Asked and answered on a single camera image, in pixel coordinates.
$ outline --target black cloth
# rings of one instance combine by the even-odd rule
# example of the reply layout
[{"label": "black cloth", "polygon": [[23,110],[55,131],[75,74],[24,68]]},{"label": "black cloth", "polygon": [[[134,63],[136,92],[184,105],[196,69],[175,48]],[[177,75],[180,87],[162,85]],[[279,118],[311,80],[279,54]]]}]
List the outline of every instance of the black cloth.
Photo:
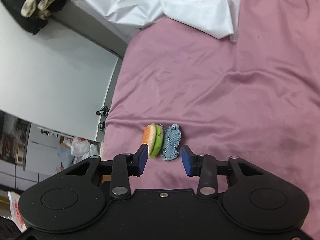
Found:
[{"label": "black cloth", "polygon": [[[8,12],[12,15],[15,21],[27,32],[37,34],[48,23],[47,19],[39,18],[39,10],[36,11],[28,18],[21,15],[21,8],[26,0],[1,0]],[[54,2],[47,8],[50,12],[58,12],[65,5],[67,0],[54,0]]]}]

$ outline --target white plastic sheet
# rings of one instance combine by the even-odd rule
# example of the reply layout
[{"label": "white plastic sheet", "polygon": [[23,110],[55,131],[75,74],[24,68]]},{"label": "white plastic sheet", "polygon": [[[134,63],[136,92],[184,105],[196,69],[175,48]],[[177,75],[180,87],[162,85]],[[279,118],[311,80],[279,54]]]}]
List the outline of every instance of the white plastic sheet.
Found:
[{"label": "white plastic sheet", "polygon": [[164,15],[221,39],[236,34],[240,5],[240,0],[72,1],[126,42]]}]

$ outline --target white cabinet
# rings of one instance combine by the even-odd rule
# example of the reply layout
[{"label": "white cabinet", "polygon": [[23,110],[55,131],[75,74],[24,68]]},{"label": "white cabinet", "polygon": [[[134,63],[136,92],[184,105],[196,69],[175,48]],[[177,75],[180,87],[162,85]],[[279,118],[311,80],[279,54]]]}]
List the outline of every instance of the white cabinet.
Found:
[{"label": "white cabinet", "polygon": [[0,172],[0,184],[7,187],[15,188],[15,177]]},{"label": "white cabinet", "polygon": [[20,190],[27,190],[28,188],[32,187],[37,183],[38,182],[35,181],[16,178],[16,188]]},{"label": "white cabinet", "polygon": [[15,165],[12,163],[0,160],[0,171],[2,173],[6,173],[6,174],[14,176],[15,175]]},{"label": "white cabinet", "polygon": [[39,173],[39,182],[41,182],[41,181],[43,181],[43,180],[45,180],[45,179],[47,179],[47,178],[49,178],[49,177],[51,177],[51,176],[50,176],[50,175],[40,174],[40,173]]},{"label": "white cabinet", "polygon": [[61,165],[58,151],[55,148],[34,142],[28,142],[26,170],[46,175],[54,175]]},{"label": "white cabinet", "polygon": [[31,124],[28,141],[40,143],[52,148],[57,148],[58,145],[58,138],[41,133],[41,129],[34,123]]},{"label": "white cabinet", "polygon": [[33,171],[24,171],[23,167],[16,165],[16,177],[37,182],[39,179],[39,174]]}]

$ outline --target silver bolt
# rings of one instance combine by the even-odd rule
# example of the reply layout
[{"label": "silver bolt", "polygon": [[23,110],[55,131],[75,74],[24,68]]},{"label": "silver bolt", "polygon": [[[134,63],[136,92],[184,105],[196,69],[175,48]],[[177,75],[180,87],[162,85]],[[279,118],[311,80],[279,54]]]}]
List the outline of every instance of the silver bolt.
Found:
[{"label": "silver bolt", "polygon": [[119,195],[123,195],[126,194],[128,192],[128,189],[125,187],[114,187],[112,189],[112,193],[119,196]]},{"label": "silver bolt", "polygon": [[165,192],[162,192],[162,193],[160,193],[160,197],[169,197],[169,194],[165,193]]},{"label": "silver bolt", "polygon": [[216,193],[216,190],[213,187],[202,187],[200,193],[203,195],[212,195]]}]

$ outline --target pink bedsheet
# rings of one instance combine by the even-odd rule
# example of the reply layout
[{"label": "pink bedsheet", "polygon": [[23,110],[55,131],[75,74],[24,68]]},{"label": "pink bedsheet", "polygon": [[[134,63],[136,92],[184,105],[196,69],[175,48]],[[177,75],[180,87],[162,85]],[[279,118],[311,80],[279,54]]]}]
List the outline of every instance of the pink bedsheet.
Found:
[{"label": "pink bedsheet", "polygon": [[[239,155],[310,199],[320,239],[320,0],[242,0],[238,42],[163,18],[130,43],[106,122],[103,159],[134,153],[145,126],[181,127],[180,145]],[[149,159],[135,188],[194,188],[181,158]]]}]

